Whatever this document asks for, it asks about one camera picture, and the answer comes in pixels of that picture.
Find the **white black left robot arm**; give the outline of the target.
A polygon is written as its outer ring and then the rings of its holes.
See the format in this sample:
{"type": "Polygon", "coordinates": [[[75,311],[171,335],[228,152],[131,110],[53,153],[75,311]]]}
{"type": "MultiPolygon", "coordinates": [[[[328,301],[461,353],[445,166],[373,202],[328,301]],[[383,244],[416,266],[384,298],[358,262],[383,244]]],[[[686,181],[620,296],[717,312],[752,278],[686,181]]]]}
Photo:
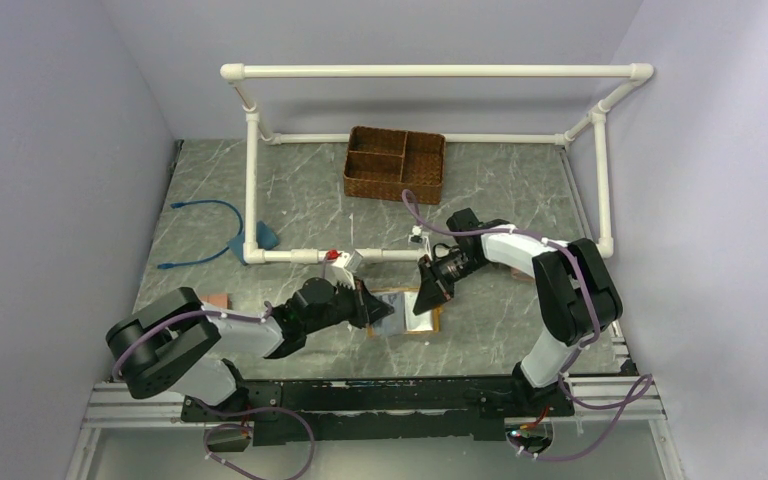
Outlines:
{"type": "Polygon", "coordinates": [[[281,359],[304,347],[312,333],[341,323],[365,329],[394,311],[360,279],[310,278],[284,303],[267,304],[255,315],[208,305],[181,287],[115,324],[105,341],[114,358],[111,376],[133,398],[172,391],[232,420],[245,411],[248,394],[242,374],[222,353],[281,359]]]}

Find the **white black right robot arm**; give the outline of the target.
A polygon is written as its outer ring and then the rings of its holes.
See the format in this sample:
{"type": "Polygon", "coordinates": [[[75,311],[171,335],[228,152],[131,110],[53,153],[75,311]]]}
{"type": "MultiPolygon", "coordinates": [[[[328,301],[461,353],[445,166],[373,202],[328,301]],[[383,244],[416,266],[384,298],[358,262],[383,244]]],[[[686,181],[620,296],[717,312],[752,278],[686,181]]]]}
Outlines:
{"type": "Polygon", "coordinates": [[[439,257],[430,253],[418,262],[420,288],[416,315],[433,310],[455,296],[455,285],[489,264],[502,264],[533,278],[543,327],[531,350],[514,369],[523,379],[511,388],[517,411],[534,415],[550,399],[557,383],[585,346],[623,314],[619,292],[595,242],[571,242],[533,236],[495,219],[482,222],[465,208],[446,221],[446,234],[456,241],[439,257]]]}

